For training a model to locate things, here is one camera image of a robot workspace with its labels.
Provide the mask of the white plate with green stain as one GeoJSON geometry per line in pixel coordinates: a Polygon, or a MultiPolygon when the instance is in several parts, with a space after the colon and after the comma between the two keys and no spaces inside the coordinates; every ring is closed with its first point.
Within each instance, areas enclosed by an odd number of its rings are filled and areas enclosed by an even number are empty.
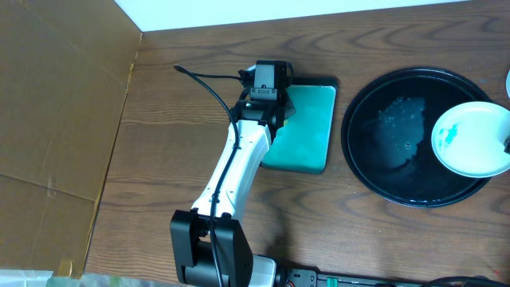
{"type": "Polygon", "coordinates": [[[505,87],[508,98],[510,98],[510,71],[508,71],[508,74],[506,76],[505,87]]]}

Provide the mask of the mint green plate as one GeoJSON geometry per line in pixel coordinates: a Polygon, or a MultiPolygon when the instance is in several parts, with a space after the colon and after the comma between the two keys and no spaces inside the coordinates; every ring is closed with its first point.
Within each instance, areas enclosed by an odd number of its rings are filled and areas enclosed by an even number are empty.
{"type": "Polygon", "coordinates": [[[459,104],[433,126],[431,145],[439,162],[456,174],[488,178],[509,170],[504,141],[509,137],[509,110],[489,102],[459,104]]]}

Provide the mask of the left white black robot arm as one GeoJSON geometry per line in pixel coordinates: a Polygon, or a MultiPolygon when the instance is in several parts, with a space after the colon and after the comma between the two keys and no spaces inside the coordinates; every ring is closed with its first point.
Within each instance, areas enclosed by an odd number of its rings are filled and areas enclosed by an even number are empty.
{"type": "Polygon", "coordinates": [[[228,111],[229,130],[217,166],[189,210],[175,211],[171,241],[178,281],[193,286],[282,286],[275,260],[252,252],[241,227],[261,161],[288,103],[286,88],[243,98],[228,111]]]}

